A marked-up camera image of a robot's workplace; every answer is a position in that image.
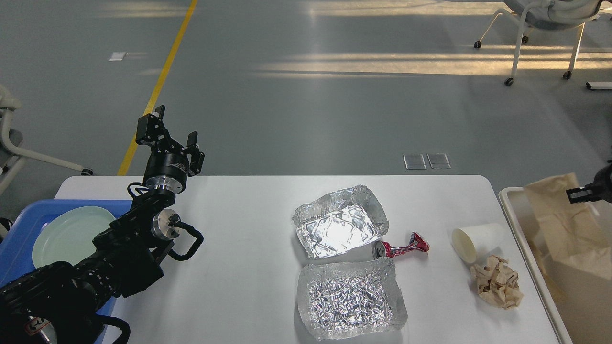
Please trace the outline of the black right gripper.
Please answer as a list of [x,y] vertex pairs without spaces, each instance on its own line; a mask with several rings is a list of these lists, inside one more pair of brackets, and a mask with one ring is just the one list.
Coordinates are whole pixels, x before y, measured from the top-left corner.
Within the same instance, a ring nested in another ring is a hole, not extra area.
[[594,202],[598,198],[612,202],[612,164],[595,174],[593,187],[567,189],[566,195],[570,204]]

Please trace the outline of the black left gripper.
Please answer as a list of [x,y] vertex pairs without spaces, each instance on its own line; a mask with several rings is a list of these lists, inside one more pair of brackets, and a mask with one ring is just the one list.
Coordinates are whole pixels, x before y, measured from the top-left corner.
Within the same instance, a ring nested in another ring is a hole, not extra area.
[[202,172],[205,153],[197,145],[197,131],[189,133],[186,151],[164,126],[165,106],[139,118],[135,143],[151,149],[142,184],[147,189],[164,189],[179,194],[186,189],[188,178]]

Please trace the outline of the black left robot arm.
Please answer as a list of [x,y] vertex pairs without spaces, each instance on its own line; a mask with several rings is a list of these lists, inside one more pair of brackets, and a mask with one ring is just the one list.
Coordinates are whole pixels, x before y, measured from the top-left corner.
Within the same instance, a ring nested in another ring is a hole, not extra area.
[[127,213],[93,238],[95,252],[78,264],[47,264],[1,288],[3,344],[94,344],[106,327],[120,331],[126,344],[131,327],[123,319],[100,315],[111,298],[128,298],[164,276],[166,257],[189,260],[205,238],[170,209],[188,178],[202,170],[205,154],[197,131],[186,145],[164,126],[164,105],[138,120],[135,143],[149,146],[142,182],[131,183]]

